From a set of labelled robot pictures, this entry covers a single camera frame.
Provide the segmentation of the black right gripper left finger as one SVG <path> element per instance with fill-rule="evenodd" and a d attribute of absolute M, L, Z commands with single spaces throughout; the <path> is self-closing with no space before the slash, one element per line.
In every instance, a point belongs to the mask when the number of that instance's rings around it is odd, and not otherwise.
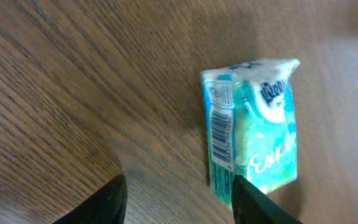
<path fill-rule="evenodd" d="M 119 174 L 53 224 L 123 224 L 126 205 L 127 181 Z"/>

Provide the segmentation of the green tissue pack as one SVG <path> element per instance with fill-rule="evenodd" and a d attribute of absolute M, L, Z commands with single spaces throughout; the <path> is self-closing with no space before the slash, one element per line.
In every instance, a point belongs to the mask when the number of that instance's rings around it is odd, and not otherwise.
<path fill-rule="evenodd" d="M 200 73 L 211 193 L 232 207 L 241 175 L 268 194 L 297 178 L 291 76 L 296 58 L 260 59 Z"/>

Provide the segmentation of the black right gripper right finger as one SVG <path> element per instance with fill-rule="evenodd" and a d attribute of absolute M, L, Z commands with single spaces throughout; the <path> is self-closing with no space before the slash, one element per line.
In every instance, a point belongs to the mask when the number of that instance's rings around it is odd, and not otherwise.
<path fill-rule="evenodd" d="M 234 176 L 231 202 L 235 224 L 302 224 L 242 175 Z"/>

